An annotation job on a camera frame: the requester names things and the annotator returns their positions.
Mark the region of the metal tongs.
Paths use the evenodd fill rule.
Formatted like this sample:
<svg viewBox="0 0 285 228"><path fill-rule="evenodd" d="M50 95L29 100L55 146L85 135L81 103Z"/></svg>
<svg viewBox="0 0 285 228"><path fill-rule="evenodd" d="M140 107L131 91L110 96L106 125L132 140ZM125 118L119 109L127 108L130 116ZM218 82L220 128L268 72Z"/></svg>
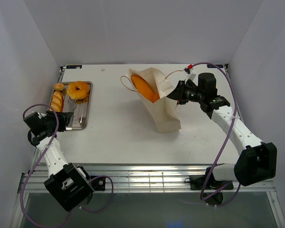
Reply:
<svg viewBox="0 0 285 228"><path fill-rule="evenodd" d="M68 99L68 111L73 112L72 128L83 127L86 122L86 106L84 99Z"/></svg>

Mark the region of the beige paper bag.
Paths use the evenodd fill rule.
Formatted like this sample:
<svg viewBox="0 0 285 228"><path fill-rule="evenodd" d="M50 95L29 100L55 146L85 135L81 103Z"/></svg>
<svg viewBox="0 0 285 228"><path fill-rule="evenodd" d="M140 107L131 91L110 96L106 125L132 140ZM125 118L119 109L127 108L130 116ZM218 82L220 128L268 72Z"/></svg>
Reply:
<svg viewBox="0 0 285 228"><path fill-rule="evenodd" d="M144 98L135 88L131 80L132 75L141 76L146 80L156 93L159 93L160 99L155 103ZM121 78L127 78L132 85L132 88L126 86L126 88L138 95L143 105L146 107L150 115L152 116L158 132L170 133L181 129L181 122L176 115L176 108L178 101L167 98L166 96L174 90L173 85L168 81L165 74L153 67L147 68L142 71L136 71L129 69L125 76Z"/></svg>

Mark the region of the orange ring bread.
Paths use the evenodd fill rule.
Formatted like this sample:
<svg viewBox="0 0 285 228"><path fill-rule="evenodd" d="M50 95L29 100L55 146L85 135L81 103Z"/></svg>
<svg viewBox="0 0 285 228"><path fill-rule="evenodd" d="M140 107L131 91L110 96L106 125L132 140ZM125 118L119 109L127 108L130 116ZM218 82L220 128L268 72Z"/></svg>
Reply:
<svg viewBox="0 0 285 228"><path fill-rule="evenodd" d="M69 84L67 95L73 100L81 100L87 97L90 87L87 83L76 81Z"/></svg>

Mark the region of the long orange bread loaf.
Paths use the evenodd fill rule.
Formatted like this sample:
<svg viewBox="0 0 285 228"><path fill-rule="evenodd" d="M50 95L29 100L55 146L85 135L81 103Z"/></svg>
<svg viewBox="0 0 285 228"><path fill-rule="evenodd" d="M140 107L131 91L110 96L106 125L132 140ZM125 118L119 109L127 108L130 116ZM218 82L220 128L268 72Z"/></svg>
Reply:
<svg viewBox="0 0 285 228"><path fill-rule="evenodd" d="M159 93L156 93L151 85L144 80L141 76L132 75L131 80L137 91L147 100L155 103L160 99Z"/></svg>

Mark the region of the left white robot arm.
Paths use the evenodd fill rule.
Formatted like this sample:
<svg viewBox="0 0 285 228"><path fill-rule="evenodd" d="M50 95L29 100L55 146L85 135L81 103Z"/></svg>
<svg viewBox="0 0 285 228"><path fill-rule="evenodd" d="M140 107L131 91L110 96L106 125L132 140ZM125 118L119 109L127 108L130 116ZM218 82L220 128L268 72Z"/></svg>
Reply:
<svg viewBox="0 0 285 228"><path fill-rule="evenodd" d="M48 168L48 179L44 182L46 189L64 210L70 212L93 195L91 177L82 166L68 163L64 158L55 135L57 123L52 111L46 111L45 114L33 112L23 120L30 128L29 142L45 153Z"/></svg>

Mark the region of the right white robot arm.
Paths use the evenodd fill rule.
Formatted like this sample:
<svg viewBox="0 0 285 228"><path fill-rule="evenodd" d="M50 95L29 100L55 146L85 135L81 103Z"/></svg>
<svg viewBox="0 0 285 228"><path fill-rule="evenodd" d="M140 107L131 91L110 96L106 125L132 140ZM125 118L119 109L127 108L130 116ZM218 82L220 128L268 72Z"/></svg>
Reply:
<svg viewBox="0 0 285 228"><path fill-rule="evenodd" d="M218 95L214 74L199 74L197 84L191 79L179 81L168 98L180 105L199 103L201 110L229 136L239 154L235 164L217 165L205 176L209 188L217 188L222 181L237 181L242 186L249 186L275 177L276 146L265 143L236 118L227 99Z"/></svg>

